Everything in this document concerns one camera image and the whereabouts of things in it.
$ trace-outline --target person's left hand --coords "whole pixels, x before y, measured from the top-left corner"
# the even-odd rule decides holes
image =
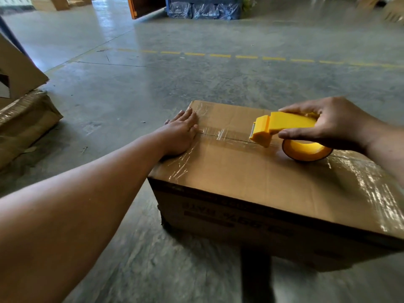
[[[191,146],[198,132],[198,116],[192,108],[180,111],[172,120],[167,120],[153,134],[158,135],[164,147],[164,155],[178,155]]]

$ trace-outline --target person's left arm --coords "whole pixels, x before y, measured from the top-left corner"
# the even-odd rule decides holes
[[[153,166],[188,149],[188,109],[91,163],[0,199],[0,301],[61,302],[112,239]]]

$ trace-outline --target person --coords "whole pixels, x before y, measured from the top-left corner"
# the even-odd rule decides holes
[[[280,110],[319,118],[279,137],[361,152],[404,185],[402,128],[342,97]],[[181,111],[123,148],[0,199],[0,301],[61,302],[112,239],[153,166],[188,149],[197,122],[192,109]]]

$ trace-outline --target hand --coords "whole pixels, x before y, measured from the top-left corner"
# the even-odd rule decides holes
[[[330,97],[293,104],[279,111],[319,115],[312,128],[282,130],[282,139],[318,142],[326,147],[360,153],[380,136],[387,124],[362,111],[344,97]]]
[[[192,108],[180,111],[172,120],[153,132],[162,142],[164,155],[178,155],[191,146],[198,132],[198,116]]]

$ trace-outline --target cardboard box top flap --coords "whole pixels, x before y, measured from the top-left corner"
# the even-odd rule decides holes
[[[404,239],[404,197],[380,167],[359,153],[335,151],[313,163],[288,158],[274,137],[248,141],[264,109],[194,101],[202,131],[151,178],[295,214]]]
[[[33,62],[0,34],[0,75],[10,89],[10,99],[17,100],[49,79]]]

